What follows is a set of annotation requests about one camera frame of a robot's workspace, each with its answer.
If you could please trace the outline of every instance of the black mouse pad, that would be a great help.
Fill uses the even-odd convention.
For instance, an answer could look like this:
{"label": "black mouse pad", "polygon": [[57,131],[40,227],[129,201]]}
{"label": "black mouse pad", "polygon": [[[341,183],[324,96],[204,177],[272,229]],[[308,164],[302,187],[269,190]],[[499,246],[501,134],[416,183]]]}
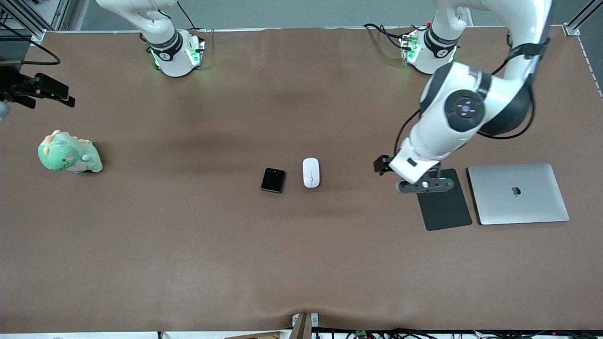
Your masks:
{"label": "black mouse pad", "polygon": [[473,221],[456,170],[443,169],[441,175],[452,179],[454,188],[447,192],[417,194],[425,228],[442,230],[471,225]]}

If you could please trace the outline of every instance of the laptop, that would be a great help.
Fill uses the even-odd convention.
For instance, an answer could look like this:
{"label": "laptop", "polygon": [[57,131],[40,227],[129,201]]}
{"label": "laptop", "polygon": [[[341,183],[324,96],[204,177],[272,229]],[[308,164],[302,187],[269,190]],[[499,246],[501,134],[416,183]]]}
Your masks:
{"label": "laptop", "polygon": [[482,225],[569,220],[549,163],[473,166],[467,172]]}

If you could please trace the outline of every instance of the smartphone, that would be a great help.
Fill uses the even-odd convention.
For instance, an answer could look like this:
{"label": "smartphone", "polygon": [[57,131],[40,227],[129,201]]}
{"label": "smartphone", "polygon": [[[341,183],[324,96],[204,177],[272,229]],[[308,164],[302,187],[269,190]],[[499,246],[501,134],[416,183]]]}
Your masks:
{"label": "smartphone", "polygon": [[283,183],[285,182],[285,171],[280,169],[267,168],[264,171],[264,179],[262,180],[262,191],[281,193],[283,191]]}

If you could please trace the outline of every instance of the green plush toy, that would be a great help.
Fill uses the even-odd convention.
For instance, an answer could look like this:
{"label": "green plush toy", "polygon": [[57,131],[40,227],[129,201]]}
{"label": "green plush toy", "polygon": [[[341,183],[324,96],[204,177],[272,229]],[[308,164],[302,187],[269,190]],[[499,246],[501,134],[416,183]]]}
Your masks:
{"label": "green plush toy", "polygon": [[54,131],[38,146],[42,165],[51,171],[100,172],[101,157],[90,140],[78,139],[67,132]]}

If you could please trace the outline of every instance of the computer mouse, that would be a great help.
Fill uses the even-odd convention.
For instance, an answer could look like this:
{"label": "computer mouse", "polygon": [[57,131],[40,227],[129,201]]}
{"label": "computer mouse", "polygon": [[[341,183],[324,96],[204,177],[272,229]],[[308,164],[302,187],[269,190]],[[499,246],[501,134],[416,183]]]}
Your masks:
{"label": "computer mouse", "polygon": [[303,184],[307,188],[316,188],[320,184],[318,159],[309,157],[303,161]]}

